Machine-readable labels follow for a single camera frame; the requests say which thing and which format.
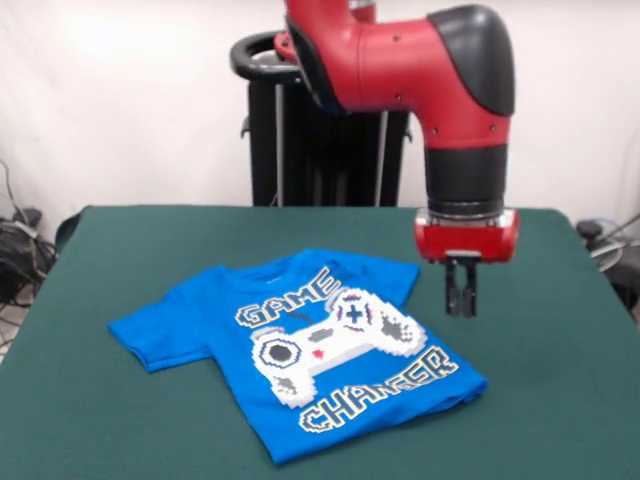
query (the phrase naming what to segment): graphic print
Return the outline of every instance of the graphic print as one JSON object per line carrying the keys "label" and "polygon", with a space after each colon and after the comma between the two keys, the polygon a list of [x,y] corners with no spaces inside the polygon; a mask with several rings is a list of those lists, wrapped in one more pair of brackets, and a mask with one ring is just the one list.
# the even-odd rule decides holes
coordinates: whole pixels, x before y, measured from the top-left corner
{"label": "graphic print", "polygon": [[313,378],[326,370],[374,348],[409,357],[427,341],[418,322],[365,290],[338,289],[325,302],[325,310],[325,320],[295,333],[264,327],[251,336],[256,368],[290,408],[313,401]]}

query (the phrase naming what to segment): green table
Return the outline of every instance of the green table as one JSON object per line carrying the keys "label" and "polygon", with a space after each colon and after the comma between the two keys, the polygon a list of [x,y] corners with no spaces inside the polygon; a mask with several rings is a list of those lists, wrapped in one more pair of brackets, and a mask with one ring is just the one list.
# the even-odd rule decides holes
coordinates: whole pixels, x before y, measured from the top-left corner
{"label": "green table", "polygon": [[490,382],[470,405],[277,468],[213,361],[153,375],[108,322],[218,263],[323,247],[420,262],[413,209],[89,208],[0,365],[0,478],[640,478],[640,338],[565,217],[525,210],[444,315],[424,264],[408,310]]}

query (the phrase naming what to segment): white wall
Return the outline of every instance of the white wall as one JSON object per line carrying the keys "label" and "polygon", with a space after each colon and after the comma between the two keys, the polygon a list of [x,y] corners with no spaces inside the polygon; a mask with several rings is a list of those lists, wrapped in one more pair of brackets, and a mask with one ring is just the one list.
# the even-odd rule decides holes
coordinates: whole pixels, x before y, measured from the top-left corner
{"label": "white wall", "polygon": [[[379,17],[454,3],[379,0]],[[573,219],[635,212],[640,4],[485,3],[505,19],[516,58],[508,202]],[[245,82],[228,50],[281,28],[283,13],[281,0],[4,0],[0,156],[19,202],[44,210],[49,236],[88,204],[250,204]],[[400,200],[417,206],[413,131]]]}

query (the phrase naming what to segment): folded t-shirt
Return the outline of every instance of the folded t-shirt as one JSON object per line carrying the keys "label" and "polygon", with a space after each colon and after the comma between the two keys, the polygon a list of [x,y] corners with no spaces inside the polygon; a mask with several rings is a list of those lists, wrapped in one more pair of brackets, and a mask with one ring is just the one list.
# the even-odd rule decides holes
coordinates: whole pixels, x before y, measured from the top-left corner
{"label": "folded t-shirt", "polygon": [[309,249],[252,268],[208,269],[108,328],[148,372],[215,359],[282,464],[487,388],[403,310],[419,271]]}

